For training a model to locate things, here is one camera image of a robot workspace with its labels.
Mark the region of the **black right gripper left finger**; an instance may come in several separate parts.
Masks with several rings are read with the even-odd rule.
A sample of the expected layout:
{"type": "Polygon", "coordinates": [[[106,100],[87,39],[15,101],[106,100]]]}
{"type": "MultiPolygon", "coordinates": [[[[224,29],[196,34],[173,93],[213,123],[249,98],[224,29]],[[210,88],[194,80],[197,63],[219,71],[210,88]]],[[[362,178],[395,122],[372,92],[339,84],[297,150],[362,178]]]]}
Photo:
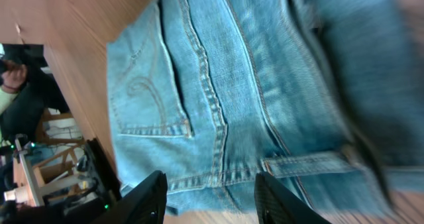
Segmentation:
{"type": "Polygon", "coordinates": [[[91,224],[163,224],[167,178],[157,170],[91,224]]]}

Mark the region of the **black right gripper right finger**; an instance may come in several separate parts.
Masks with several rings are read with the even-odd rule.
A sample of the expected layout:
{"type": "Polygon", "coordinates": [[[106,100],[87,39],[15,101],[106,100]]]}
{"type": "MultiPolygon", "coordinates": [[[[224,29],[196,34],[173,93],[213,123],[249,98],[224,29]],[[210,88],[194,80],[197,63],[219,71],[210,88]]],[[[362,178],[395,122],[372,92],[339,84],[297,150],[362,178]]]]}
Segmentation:
{"type": "Polygon", "coordinates": [[[330,224],[267,172],[256,175],[254,200],[259,224],[330,224]]]}

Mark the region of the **light blue denim jeans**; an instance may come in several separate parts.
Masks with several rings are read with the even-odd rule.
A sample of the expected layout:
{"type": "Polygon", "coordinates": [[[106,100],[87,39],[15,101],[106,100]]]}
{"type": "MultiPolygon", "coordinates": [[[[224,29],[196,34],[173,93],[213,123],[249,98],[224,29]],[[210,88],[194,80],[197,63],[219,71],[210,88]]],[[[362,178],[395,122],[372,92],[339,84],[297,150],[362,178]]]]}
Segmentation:
{"type": "Polygon", "coordinates": [[[121,193],[248,212],[267,172],[321,213],[423,191],[423,58],[397,0],[153,0],[107,45],[121,193]]]}

